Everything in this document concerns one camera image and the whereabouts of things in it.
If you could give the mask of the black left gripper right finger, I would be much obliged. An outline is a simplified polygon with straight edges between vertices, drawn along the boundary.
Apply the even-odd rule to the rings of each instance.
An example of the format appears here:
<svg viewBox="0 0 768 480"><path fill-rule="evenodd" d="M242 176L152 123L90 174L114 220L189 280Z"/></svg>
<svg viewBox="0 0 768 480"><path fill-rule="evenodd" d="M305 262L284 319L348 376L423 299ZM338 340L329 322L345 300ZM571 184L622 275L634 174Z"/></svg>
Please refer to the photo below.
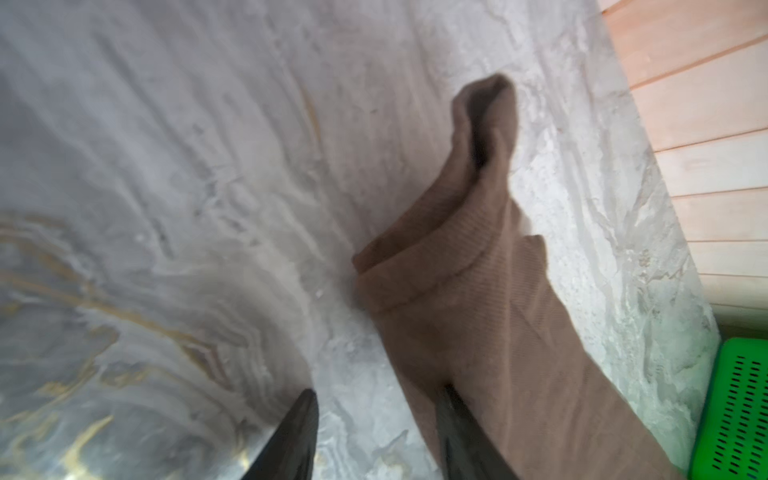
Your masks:
<svg viewBox="0 0 768 480"><path fill-rule="evenodd" d="M452 385L439 394L436 424L444 479L519 479Z"/></svg>

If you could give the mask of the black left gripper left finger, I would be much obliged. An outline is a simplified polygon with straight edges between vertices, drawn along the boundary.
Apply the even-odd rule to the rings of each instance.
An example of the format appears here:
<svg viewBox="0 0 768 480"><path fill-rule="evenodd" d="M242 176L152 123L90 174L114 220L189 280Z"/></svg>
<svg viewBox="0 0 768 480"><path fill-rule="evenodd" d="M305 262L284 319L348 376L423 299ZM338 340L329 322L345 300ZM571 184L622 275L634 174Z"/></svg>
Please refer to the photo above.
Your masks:
<svg viewBox="0 0 768 480"><path fill-rule="evenodd" d="M241 479L311 479L318 426L317 394L304 389Z"/></svg>

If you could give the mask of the brown trousers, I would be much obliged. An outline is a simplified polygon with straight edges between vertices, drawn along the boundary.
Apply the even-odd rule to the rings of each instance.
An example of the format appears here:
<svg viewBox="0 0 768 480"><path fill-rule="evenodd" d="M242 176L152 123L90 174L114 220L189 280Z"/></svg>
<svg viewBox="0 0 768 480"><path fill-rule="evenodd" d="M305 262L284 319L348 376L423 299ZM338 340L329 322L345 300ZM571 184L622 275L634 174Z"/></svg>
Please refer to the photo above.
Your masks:
<svg viewBox="0 0 768 480"><path fill-rule="evenodd" d="M452 104L432 185L353 260L356 287L442 470L436 403L452 385L519 479L678 479L681 470L591 359L508 191L516 91Z"/></svg>

